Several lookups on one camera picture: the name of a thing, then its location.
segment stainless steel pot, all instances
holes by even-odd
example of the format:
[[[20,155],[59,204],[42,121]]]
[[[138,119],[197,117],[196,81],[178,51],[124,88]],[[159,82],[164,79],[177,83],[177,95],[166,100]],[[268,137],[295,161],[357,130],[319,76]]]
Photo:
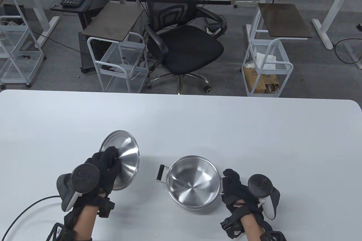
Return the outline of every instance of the stainless steel pot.
[[[165,165],[160,165],[157,180],[161,181]],[[221,190],[221,178],[216,167],[200,156],[185,156],[168,168],[168,193],[179,205],[198,209],[211,204]]]
[[[100,152],[114,146],[118,149],[122,167],[114,181],[113,190],[122,190],[130,185],[139,168],[139,149],[134,137],[127,131],[114,131],[103,141]]]

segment black glove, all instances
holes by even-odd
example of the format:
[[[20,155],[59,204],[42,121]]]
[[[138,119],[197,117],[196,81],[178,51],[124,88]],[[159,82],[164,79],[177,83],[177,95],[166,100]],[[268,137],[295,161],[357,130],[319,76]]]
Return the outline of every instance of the black glove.
[[[237,172],[231,169],[227,169],[223,172],[225,178],[223,178],[223,195],[222,201],[226,204],[227,209],[234,213],[239,207],[235,207],[234,203],[240,199],[245,201],[245,206],[249,209],[257,221],[257,223],[265,229],[265,231],[272,231],[272,227],[269,223],[264,221],[262,210],[258,208],[259,199],[254,197],[246,185],[240,182],[240,176]]]
[[[100,179],[92,191],[77,198],[71,212],[64,217],[64,225],[68,229],[73,229],[86,205],[98,206],[98,215],[102,218],[107,218],[110,210],[114,209],[114,203],[109,201],[108,195],[112,192],[114,181],[121,169],[118,150],[115,147],[108,147],[104,152],[95,153],[85,163],[93,164],[98,168]],[[105,193],[106,197],[100,197],[101,193]]]
[[[98,187],[87,194],[98,195],[100,189],[102,189],[108,196],[112,192],[114,181],[121,169],[117,148],[112,146],[108,147],[104,152],[96,152],[85,162],[95,165],[101,174]]]

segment pot lid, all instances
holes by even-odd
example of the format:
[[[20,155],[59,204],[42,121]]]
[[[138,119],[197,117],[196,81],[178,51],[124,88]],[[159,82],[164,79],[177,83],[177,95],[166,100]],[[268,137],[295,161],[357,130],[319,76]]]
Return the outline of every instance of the pot lid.
[[[139,167],[139,150],[134,137],[127,131],[114,131],[103,141],[100,152],[108,147],[114,146],[118,149],[119,159],[122,167],[114,181],[113,190],[125,189],[132,183]]]

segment cardboard box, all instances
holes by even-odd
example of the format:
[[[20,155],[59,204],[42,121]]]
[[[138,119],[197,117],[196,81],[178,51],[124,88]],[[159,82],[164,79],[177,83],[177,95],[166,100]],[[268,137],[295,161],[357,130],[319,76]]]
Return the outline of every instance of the cardboard box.
[[[245,80],[247,82],[248,90],[249,92],[251,92],[258,74],[254,68],[246,68],[245,66],[243,66],[243,71],[245,75]],[[275,74],[262,74],[254,93],[273,94],[277,91],[277,89],[279,89],[279,81],[277,76]]]
[[[256,73],[256,70],[254,68],[246,68],[245,66],[243,66],[243,71],[245,75],[245,80],[247,82],[248,90],[249,92],[251,92],[258,74]],[[265,91],[266,86],[264,84],[263,77],[261,76],[258,84],[256,85],[254,93],[263,94],[265,93]]]

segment chair armrest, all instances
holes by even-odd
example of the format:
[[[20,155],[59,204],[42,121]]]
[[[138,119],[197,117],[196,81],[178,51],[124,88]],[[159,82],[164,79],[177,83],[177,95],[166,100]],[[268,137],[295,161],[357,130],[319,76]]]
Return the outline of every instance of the chair armrest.
[[[222,34],[224,34],[227,30],[227,23],[226,20],[221,18],[219,15],[216,15],[215,13],[211,12],[210,10],[207,10],[203,7],[196,7],[196,18],[209,18],[212,20],[217,21],[221,26],[221,31],[217,33],[214,37],[218,38]]]
[[[151,39],[155,41],[158,48],[160,49],[159,53],[157,55],[154,55],[158,62],[162,63],[164,60],[166,60],[168,56],[168,48],[167,45],[164,43],[164,41],[161,39],[161,37],[152,29],[149,25],[145,25],[145,30],[150,36]]]

